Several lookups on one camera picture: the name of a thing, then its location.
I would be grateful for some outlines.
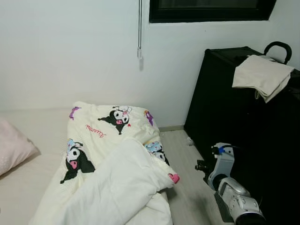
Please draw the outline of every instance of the light wooden floor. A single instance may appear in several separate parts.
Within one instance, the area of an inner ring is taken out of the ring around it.
[[[195,170],[202,159],[195,146],[188,146],[184,130],[162,132],[162,144],[172,168],[180,176],[167,190],[174,225],[233,225],[222,221],[214,191],[203,181],[204,173]]]

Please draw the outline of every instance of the black furniture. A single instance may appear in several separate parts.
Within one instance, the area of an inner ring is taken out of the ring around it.
[[[300,171],[300,75],[294,70],[269,103],[256,100],[254,89],[232,88],[235,67],[252,54],[262,55],[249,47],[205,51],[184,129],[212,167],[212,145],[241,147],[231,176],[261,203],[268,224],[280,224],[297,215],[293,199],[300,199],[293,192]]]

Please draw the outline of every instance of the window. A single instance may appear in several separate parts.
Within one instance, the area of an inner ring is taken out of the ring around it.
[[[268,20],[276,0],[150,0],[150,23]]]

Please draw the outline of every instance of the mattress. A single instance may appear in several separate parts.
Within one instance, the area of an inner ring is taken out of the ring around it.
[[[66,151],[69,114],[70,109],[0,112],[39,150],[0,176],[1,225],[25,225],[34,215]]]

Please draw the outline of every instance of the kuromi print blanket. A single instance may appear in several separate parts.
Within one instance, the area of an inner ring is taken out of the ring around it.
[[[171,225],[158,193],[179,177],[149,111],[76,102],[66,149],[31,225]]]

